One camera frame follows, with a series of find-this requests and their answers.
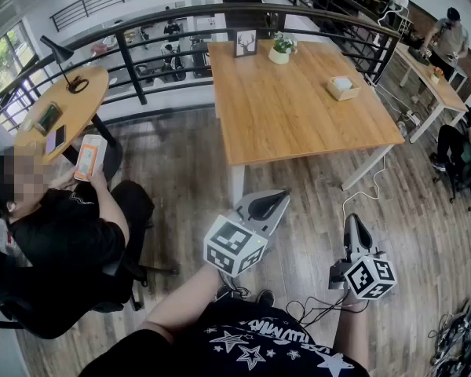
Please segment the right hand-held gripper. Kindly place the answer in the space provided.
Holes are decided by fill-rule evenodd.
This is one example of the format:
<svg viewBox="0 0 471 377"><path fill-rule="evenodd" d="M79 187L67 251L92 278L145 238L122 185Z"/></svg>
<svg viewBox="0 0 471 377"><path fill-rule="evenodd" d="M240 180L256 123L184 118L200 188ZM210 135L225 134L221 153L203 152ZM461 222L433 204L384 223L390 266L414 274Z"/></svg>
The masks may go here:
<svg viewBox="0 0 471 377"><path fill-rule="evenodd" d="M345 253L351 255L330 267L329 289L347 287L356 299L374 301L397 285L393 264L386 259L385 252L377 252L371 234L357 214L349 214L345 219L343 244Z"/></svg>

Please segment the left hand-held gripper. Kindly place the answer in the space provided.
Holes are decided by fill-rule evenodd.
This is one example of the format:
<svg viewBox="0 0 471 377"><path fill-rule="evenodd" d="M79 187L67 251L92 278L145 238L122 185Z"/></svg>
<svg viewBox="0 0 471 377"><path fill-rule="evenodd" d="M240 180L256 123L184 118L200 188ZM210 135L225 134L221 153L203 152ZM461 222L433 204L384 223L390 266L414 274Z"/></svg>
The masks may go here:
<svg viewBox="0 0 471 377"><path fill-rule="evenodd" d="M237 277L262 260L290 203L290 191L237 203L211 225L203 241L203 259L222 273Z"/></svg>

